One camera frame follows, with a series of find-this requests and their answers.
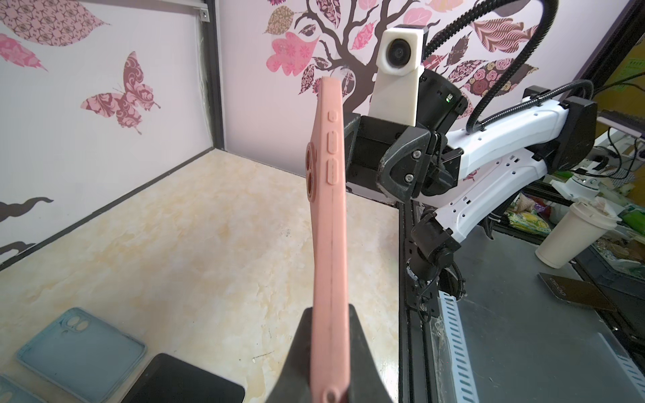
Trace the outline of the phone with white case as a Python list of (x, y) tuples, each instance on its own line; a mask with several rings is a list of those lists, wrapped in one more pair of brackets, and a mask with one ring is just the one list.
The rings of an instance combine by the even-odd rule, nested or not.
[(169, 354), (157, 354), (122, 403), (240, 403), (244, 399), (243, 386)]

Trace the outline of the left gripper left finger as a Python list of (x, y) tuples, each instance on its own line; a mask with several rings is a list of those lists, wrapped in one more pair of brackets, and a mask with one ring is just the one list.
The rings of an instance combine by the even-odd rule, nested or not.
[(312, 308), (304, 310), (274, 388), (266, 403), (311, 403)]

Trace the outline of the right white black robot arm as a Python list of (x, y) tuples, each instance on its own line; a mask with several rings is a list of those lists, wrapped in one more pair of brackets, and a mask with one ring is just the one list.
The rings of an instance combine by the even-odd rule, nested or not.
[(522, 102), (472, 131), (453, 130), (467, 100), (437, 72), (419, 78), (414, 124), (346, 114), (347, 180), (399, 203), (427, 206), (407, 237), (406, 273), (414, 307), (432, 299), (455, 252), (489, 216), (528, 184), (580, 163), (593, 148), (594, 84), (529, 87)]

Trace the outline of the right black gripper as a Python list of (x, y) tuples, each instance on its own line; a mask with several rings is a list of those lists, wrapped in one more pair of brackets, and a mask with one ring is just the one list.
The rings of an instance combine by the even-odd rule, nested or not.
[(359, 114), (344, 115), (346, 181), (405, 203), (458, 185), (463, 149), (445, 135)]

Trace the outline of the phone with pink case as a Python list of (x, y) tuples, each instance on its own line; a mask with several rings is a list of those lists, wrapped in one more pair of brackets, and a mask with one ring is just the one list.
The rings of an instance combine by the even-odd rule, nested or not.
[(314, 258), (310, 390), (314, 402), (345, 402), (350, 385), (344, 117), (340, 81), (319, 85), (306, 151)]

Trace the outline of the white phone case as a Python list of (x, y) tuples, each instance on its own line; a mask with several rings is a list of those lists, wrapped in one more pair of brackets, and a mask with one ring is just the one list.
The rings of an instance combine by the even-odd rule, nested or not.
[(134, 371), (146, 345), (80, 307), (28, 341), (20, 364), (83, 402), (105, 402)]

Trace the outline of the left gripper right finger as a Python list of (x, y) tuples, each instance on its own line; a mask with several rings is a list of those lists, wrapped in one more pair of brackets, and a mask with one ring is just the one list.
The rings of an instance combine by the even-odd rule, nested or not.
[(353, 305), (349, 305), (350, 332), (350, 385), (349, 403), (392, 403), (369, 344), (364, 335), (359, 316)]

